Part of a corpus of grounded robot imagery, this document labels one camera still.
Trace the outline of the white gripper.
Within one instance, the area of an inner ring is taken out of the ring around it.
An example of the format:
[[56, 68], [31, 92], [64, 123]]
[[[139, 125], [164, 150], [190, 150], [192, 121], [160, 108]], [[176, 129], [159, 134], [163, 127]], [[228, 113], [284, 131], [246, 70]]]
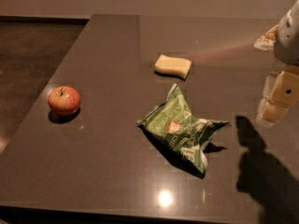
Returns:
[[[299, 65], [299, 0], [288, 10], [278, 25], [259, 37], [253, 45], [259, 50], [274, 50], [275, 57], [286, 64]], [[299, 102], [299, 67], [287, 66], [270, 73], [264, 83], [263, 99], [256, 123], [269, 128], [281, 121]]]

